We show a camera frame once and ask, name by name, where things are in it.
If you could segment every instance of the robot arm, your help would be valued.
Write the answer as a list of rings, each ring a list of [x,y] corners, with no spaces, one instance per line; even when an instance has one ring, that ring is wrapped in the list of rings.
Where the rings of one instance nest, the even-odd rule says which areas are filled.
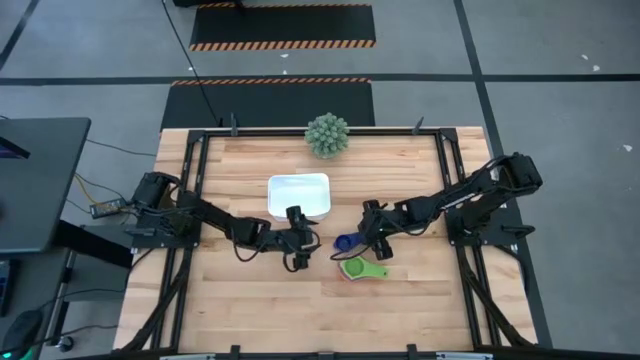
[[[178,189],[177,201],[173,204],[170,193]],[[142,214],[163,217],[159,223],[161,231],[175,236],[188,234],[193,225],[202,222],[222,231],[233,242],[236,255],[241,261],[249,261],[258,253],[279,251],[283,253],[283,264],[290,272],[309,267],[311,254],[320,247],[318,235],[310,228],[316,223],[302,214],[299,206],[287,209],[290,228],[271,230],[271,223],[252,217],[235,217],[215,205],[200,199],[196,193],[184,190],[180,180],[164,173],[147,173],[140,181],[132,198],[133,206]],[[248,259],[238,255],[237,247],[254,250]],[[293,266],[287,256],[293,255]]]
[[[498,179],[492,172],[497,170]],[[456,229],[477,236],[489,222],[491,213],[508,200],[538,190],[542,179],[529,156],[514,153],[500,156],[476,170],[467,179],[431,196],[399,201],[393,210],[384,210],[377,200],[363,203],[363,219],[358,231],[378,260],[393,257],[387,236],[397,233],[420,235],[442,212],[455,208]]]

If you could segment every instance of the black mat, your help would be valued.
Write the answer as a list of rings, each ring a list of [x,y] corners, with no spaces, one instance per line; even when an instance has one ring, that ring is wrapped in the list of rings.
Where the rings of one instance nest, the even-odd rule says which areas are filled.
[[[366,78],[218,79],[203,80],[203,88],[227,127],[231,112],[240,127],[307,126],[327,112],[351,126],[375,125]],[[169,91],[162,128],[197,127],[217,124],[196,81],[177,81]]]
[[[375,45],[370,5],[202,5],[191,36],[193,51],[360,48]]]

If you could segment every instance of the green measuring spoon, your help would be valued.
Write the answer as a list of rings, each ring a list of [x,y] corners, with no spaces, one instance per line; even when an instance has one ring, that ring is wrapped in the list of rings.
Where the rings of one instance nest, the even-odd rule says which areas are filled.
[[[349,280],[360,280],[364,278],[384,279],[387,277],[386,267],[372,264],[362,256],[340,262],[340,270]]]

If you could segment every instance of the black desk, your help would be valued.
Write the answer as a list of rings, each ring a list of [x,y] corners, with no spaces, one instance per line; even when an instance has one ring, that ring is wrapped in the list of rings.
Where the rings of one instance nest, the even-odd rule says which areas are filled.
[[[76,252],[131,266],[128,247],[60,220],[90,124],[86,118],[0,120],[0,136],[31,153],[29,159],[0,159],[0,257],[19,260],[0,338],[20,313],[66,293],[66,268]],[[59,335],[65,305],[59,300],[43,309],[36,339]],[[33,350],[37,358],[41,346]]]

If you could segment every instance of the gray floor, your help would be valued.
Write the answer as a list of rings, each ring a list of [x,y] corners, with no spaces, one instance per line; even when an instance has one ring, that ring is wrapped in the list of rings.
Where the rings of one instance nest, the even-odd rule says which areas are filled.
[[[252,0],[247,3],[299,3]],[[371,0],[375,49],[197,53],[203,75],[470,74],[453,0]],[[28,0],[0,1],[0,48]],[[640,72],[636,0],[464,0],[485,74]],[[169,5],[188,40],[194,9]],[[280,55],[287,53],[285,59]],[[159,0],[40,0],[0,78],[188,76]],[[640,83],[490,83],[505,151],[534,157],[545,184],[519,201],[554,345],[640,353]],[[470,82],[375,81],[378,125],[484,125]],[[168,85],[0,86],[0,114],[88,116],[91,139],[155,152]],[[78,172],[130,196],[152,157],[87,144]],[[94,197],[113,194],[90,188]],[[69,198],[87,208],[73,185]],[[72,206],[64,218],[93,223]],[[117,222],[121,219],[108,219]],[[113,324],[119,303],[78,303],[66,328]],[[68,355],[104,353],[113,331]],[[49,349],[43,358],[59,358]]]

